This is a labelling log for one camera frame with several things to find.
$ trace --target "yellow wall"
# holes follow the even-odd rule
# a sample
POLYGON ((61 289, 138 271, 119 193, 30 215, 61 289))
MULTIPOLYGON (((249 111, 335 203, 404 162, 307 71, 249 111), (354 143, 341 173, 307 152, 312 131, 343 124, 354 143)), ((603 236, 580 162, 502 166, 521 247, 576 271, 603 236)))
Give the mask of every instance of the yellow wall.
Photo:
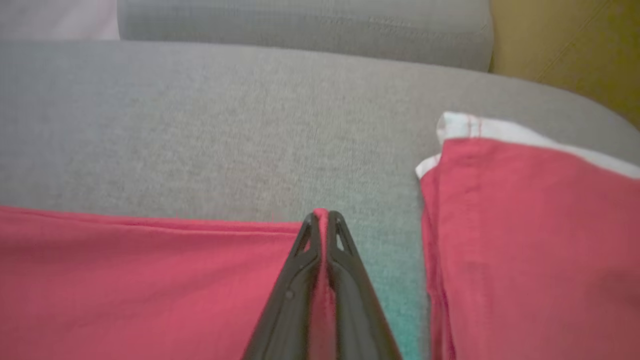
POLYGON ((640 0, 492 1, 492 72, 584 95, 640 128, 640 0))

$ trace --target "gray fabric upholstery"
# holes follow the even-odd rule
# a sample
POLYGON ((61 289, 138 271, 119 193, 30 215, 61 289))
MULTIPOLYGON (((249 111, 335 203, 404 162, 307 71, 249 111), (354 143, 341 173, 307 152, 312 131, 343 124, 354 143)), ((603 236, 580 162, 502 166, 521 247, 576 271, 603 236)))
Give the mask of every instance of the gray fabric upholstery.
POLYGON ((487 71, 489 0, 118 0, 120 37, 285 47, 487 71))
POLYGON ((422 199, 445 110, 640 164, 582 97, 465 70, 230 45, 0 45, 0 204, 300 221, 345 216, 405 359, 428 353, 422 199))

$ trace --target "red cloth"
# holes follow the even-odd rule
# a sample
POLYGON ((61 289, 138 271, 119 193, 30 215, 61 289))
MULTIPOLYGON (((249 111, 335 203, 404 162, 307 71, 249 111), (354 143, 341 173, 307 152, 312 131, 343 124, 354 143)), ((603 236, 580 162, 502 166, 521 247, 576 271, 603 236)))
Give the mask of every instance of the red cloth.
POLYGON ((447 140, 420 180, 433 359, 640 359, 640 182, 447 140))
POLYGON ((300 226, 0 208, 0 357, 239 359, 300 226))
POLYGON ((318 218, 322 241, 322 262, 311 302, 309 323, 309 360, 331 360, 336 358, 335 293, 329 285, 326 262, 326 232, 329 212, 326 209, 314 211, 318 218))

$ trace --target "sofa cushion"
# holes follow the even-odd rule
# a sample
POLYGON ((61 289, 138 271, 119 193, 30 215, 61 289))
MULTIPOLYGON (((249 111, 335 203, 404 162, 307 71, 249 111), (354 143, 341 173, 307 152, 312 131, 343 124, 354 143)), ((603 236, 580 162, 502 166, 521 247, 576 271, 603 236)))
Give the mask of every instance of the sofa cushion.
POLYGON ((119 0, 120 37, 285 47, 487 71, 488 0, 119 0))
POLYGON ((340 211, 405 359, 428 353, 423 201, 445 110, 514 119, 640 163, 640 133, 583 97, 416 63, 263 47, 0 44, 0 204, 300 221, 340 211))

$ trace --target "white fabric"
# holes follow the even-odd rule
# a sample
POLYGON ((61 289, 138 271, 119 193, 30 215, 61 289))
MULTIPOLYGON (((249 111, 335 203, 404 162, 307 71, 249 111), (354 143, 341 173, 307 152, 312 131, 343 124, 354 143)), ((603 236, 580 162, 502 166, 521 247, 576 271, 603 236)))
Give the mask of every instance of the white fabric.
MULTIPOLYGON (((634 179, 640 179, 640 167, 600 152, 555 142, 546 136, 512 122, 485 119, 465 113, 445 112, 438 121, 436 132, 441 144, 444 144, 448 139, 486 138, 508 143, 544 147, 564 151, 578 156, 598 167, 634 179)), ((437 154, 421 162, 415 168, 418 178, 422 178, 422 176, 435 167, 439 161, 440 154, 437 154)))

